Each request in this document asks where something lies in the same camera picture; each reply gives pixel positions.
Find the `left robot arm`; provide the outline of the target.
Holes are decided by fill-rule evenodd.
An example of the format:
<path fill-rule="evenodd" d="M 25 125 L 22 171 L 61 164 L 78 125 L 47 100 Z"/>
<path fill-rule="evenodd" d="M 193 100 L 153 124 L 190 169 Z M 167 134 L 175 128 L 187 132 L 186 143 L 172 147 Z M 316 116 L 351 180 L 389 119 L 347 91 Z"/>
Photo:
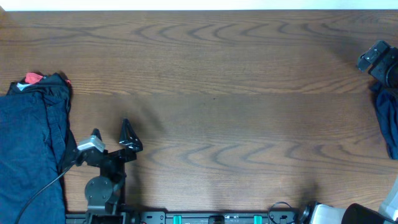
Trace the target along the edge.
<path fill-rule="evenodd" d="M 94 129 L 88 139 L 77 146 L 75 164 L 86 163 L 99 168 L 99 176 L 85 186 L 88 202 L 85 223 L 140 223 L 139 212 L 125 203 L 125 164 L 137 159 L 143 150 L 142 142 L 134 132 L 129 120 L 123 119 L 119 144 L 122 149 L 109 152 L 102 141 L 100 131 Z"/>

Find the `navy blue shorts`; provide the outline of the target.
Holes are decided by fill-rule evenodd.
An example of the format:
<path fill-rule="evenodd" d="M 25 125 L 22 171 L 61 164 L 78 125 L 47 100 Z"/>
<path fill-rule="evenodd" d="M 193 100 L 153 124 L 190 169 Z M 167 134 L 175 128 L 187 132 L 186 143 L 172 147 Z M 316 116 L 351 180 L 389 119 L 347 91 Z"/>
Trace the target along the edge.
<path fill-rule="evenodd" d="M 369 89 L 388 156 L 397 160 L 397 88 L 388 88 L 376 81 Z"/>

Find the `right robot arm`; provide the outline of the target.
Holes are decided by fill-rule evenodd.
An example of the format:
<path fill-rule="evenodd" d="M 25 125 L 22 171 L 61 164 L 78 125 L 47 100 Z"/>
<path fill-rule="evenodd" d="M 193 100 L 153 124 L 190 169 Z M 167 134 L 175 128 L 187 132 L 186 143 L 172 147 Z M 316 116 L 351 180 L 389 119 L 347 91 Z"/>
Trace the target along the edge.
<path fill-rule="evenodd" d="M 374 109 L 391 159 L 397 159 L 397 48 L 383 40 L 363 53 L 357 68 L 367 71 L 376 83 L 371 85 Z M 315 203 L 305 208 L 297 223 L 397 224 L 397 182 L 380 204 L 378 211 L 358 203 L 348 208 L 333 208 Z"/>

